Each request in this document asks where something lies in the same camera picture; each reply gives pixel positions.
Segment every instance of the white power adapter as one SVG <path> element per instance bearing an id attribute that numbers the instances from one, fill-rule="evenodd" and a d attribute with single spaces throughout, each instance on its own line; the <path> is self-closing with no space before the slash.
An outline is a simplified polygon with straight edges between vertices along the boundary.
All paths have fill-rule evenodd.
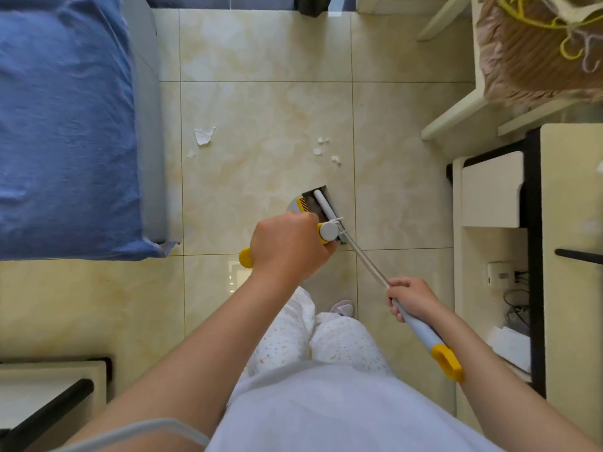
<path id="1" fill-rule="evenodd" d="M 508 290 L 515 285 L 515 270 L 508 261 L 493 261 L 486 269 L 488 285 L 497 290 Z"/>

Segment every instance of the person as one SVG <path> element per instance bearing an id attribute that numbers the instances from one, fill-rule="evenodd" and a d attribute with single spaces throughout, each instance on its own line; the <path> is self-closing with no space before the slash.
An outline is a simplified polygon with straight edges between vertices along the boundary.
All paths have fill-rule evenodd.
<path id="1" fill-rule="evenodd" d="M 391 280 L 383 306 L 386 298 L 397 298 L 454 351 L 464 369 L 461 388 L 487 439 L 397 380 L 366 329 L 350 317 L 350 304 L 314 317 L 307 292 L 298 287 L 335 250 L 335 242 L 320 243 L 317 222 L 311 213 L 259 222 L 248 280 L 69 444 L 171 417 L 210 437 L 207 449 L 215 451 L 600 450 L 422 280 Z M 111 450 L 199 448 L 153 432 Z"/>

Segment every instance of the hand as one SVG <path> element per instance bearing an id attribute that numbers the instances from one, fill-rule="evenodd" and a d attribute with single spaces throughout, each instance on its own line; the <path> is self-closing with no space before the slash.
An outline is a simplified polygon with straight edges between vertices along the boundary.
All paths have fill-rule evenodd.
<path id="1" fill-rule="evenodd" d="M 422 279 L 403 277 L 390 279 L 389 283 L 392 285 L 387 290 L 389 306 L 398 322 L 404 322 L 404 318 L 398 308 L 391 303 L 392 298 L 396 298 L 406 312 L 429 325 L 437 314 L 450 312 Z"/>
<path id="2" fill-rule="evenodd" d="M 297 285 L 308 279 L 337 248 L 335 241 L 320 242 L 317 225 L 314 213 L 286 212 L 259 222 L 250 245 L 253 271 Z"/>

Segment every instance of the speckled pants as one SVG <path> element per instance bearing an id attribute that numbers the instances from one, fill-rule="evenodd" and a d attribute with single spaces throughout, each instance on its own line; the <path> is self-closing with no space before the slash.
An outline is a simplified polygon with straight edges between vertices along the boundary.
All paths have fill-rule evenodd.
<path id="1" fill-rule="evenodd" d="M 256 347 L 243 377 L 310 359 L 394 376 L 364 325 L 333 312 L 315 315 L 312 298 L 299 287 Z"/>

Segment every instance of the blue bed sheet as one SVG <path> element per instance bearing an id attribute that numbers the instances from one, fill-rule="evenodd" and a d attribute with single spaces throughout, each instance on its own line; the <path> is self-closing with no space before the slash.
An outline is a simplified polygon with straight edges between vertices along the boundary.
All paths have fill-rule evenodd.
<path id="1" fill-rule="evenodd" d="M 0 260 L 165 256 L 136 146 L 120 0 L 0 0 Z"/>

